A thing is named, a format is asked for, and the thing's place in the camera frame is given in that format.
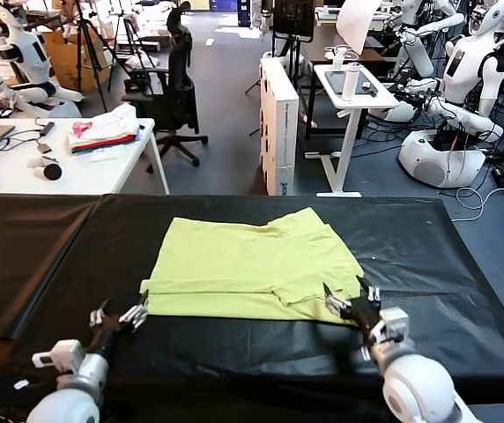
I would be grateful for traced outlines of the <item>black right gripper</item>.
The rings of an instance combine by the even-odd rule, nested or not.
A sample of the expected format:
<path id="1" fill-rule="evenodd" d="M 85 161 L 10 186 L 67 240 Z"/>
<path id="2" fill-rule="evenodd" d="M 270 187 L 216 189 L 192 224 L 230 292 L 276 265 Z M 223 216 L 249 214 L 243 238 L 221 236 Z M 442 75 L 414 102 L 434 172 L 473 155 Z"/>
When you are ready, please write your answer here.
<path id="1" fill-rule="evenodd" d="M 364 339 L 368 339 L 373 327 L 381 320 L 381 290 L 371 285 L 365 277 L 356 276 L 366 298 L 355 298 L 351 302 L 339 299 L 332 290 L 323 283 L 325 307 L 341 320 L 352 319 L 359 327 Z"/>

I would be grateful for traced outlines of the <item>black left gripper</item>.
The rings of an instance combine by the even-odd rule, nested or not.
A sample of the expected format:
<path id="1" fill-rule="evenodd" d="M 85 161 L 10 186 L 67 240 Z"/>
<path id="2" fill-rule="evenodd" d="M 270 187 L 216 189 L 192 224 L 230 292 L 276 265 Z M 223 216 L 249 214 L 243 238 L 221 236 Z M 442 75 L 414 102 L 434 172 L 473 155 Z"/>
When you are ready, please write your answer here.
<path id="1" fill-rule="evenodd" d="M 137 330 L 148 316 L 148 291 L 143 291 L 137 304 L 123 315 L 106 315 L 110 299 L 105 299 L 89 315 L 89 326 L 93 328 L 91 340 L 92 353 L 111 353 L 114 350 L 115 338 L 121 330 Z"/>

